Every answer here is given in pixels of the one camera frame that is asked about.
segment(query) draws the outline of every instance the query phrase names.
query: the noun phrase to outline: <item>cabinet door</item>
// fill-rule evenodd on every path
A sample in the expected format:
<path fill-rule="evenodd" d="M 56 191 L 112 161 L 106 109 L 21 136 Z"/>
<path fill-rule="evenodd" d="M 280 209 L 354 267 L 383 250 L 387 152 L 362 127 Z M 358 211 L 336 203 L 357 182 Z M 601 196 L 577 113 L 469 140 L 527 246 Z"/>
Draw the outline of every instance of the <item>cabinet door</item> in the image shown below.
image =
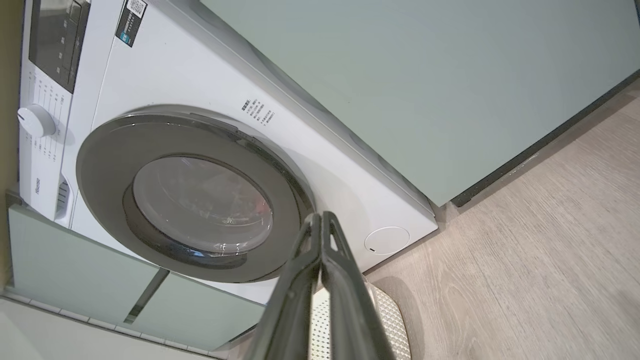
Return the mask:
<path fill-rule="evenodd" d="M 260 304 L 169 274 L 129 327 L 214 350 L 258 323 L 263 310 Z"/>
<path fill-rule="evenodd" d="M 201 2 L 437 206 L 640 68 L 631 0 Z"/>
<path fill-rule="evenodd" d="M 15 292 L 104 322 L 122 323 L 158 270 L 21 206 L 9 226 Z"/>

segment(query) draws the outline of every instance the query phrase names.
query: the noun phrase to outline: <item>white dial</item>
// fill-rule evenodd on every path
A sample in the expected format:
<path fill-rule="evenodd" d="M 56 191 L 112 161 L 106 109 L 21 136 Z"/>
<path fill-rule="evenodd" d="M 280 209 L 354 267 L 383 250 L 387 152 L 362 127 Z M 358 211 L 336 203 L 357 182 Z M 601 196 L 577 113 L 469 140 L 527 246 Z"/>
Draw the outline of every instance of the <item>white dial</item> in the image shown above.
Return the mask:
<path fill-rule="evenodd" d="M 41 138 L 56 132 L 56 123 L 42 106 L 32 104 L 18 109 L 20 125 L 31 135 Z"/>

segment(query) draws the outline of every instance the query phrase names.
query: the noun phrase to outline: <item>washing machine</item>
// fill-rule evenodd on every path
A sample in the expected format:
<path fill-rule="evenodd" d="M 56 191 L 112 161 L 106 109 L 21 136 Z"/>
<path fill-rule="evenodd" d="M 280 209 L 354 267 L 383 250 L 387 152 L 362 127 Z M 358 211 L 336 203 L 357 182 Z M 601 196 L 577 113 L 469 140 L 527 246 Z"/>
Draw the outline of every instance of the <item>washing machine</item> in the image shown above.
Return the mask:
<path fill-rule="evenodd" d="M 437 228 L 198 1 L 28 0 L 25 18 L 20 193 L 47 218 L 261 304 L 310 213 L 338 216 L 362 271 Z"/>

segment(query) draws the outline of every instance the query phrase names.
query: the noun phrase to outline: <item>cabinet panel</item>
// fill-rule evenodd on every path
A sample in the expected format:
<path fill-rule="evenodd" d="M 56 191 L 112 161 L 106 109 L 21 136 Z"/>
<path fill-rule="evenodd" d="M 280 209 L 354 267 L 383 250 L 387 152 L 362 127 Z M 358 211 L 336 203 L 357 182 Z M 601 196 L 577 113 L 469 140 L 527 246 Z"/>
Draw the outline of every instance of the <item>cabinet panel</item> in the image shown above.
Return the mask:
<path fill-rule="evenodd" d="M 129 327 L 214 350 L 258 323 L 263 311 L 262 305 L 169 274 Z"/>
<path fill-rule="evenodd" d="M 437 206 L 640 68 L 631 0 L 201 0 Z"/>
<path fill-rule="evenodd" d="M 158 268 L 21 206 L 9 209 L 15 292 L 121 324 Z"/>

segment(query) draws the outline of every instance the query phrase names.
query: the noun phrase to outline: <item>door glass window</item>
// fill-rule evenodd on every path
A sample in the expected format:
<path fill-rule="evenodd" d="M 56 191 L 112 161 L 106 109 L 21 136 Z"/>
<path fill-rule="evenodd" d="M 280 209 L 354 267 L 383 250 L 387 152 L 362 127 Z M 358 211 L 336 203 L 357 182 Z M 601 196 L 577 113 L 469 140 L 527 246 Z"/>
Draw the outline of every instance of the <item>door glass window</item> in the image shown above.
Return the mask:
<path fill-rule="evenodd" d="M 133 196 L 165 235 L 221 256 L 258 247 L 273 226 L 271 207 L 258 189 L 228 168 L 198 158 L 146 164 L 134 178 Z"/>

